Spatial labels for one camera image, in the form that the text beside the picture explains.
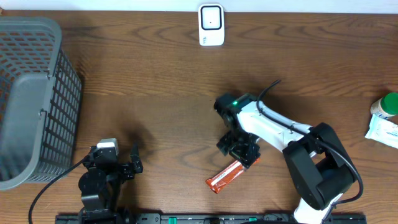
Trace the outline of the light teal snack packet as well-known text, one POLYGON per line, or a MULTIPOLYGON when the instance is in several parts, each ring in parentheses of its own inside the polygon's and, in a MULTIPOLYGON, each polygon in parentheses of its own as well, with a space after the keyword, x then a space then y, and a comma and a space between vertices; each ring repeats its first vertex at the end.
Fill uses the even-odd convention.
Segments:
POLYGON ((390 147, 398 148, 397 125, 372 115, 366 139, 373 139, 390 147))

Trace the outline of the green lid jar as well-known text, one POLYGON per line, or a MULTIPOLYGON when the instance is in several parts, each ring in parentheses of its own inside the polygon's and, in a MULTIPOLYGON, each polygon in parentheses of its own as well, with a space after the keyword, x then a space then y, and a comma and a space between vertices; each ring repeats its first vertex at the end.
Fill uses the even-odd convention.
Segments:
POLYGON ((371 105, 370 112, 382 119, 389 119, 398 114, 397 93, 389 93, 371 105))

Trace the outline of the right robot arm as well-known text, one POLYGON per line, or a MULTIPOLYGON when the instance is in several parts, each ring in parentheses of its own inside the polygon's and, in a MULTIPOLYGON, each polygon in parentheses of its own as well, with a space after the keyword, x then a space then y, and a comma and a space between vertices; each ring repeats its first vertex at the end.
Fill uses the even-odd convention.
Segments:
POLYGON ((366 223, 364 215, 334 215, 337 205, 353 202, 363 194, 363 181, 331 126, 297 123, 268 108, 260 98, 224 94, 215 111, 229 131, 217 143, 245 169, 261 156, 264 140, 284 156, 300 202, 291 215, 276 221, 290 223, 366 223))

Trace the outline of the red Top chocolate bar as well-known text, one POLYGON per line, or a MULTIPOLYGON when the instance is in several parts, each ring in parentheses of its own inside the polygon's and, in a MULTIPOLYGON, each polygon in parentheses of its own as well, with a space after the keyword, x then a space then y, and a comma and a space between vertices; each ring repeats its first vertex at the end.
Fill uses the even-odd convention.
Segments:
POLYGON ((207 179, 205 182, 214 193, 218 194, 234 179, 238 178, 247 170, 248 168, 245 168, 242 163, 235 160, 228 167, 223 169, 212 178, 207 179))

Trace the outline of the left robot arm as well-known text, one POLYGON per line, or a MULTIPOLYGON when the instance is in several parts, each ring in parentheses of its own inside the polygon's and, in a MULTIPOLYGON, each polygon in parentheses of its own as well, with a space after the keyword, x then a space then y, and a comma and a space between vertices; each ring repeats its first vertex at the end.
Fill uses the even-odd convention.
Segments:
POLYGON ((79 179, 83 210, 79 223, 135 223, 126 208, 118 208, 122 184, 143 172, 137 144, 133 144, 130 161, 118 162, 119 148, 115 138, 102 139, 91 146, 83 165, 87 172, 79 179))

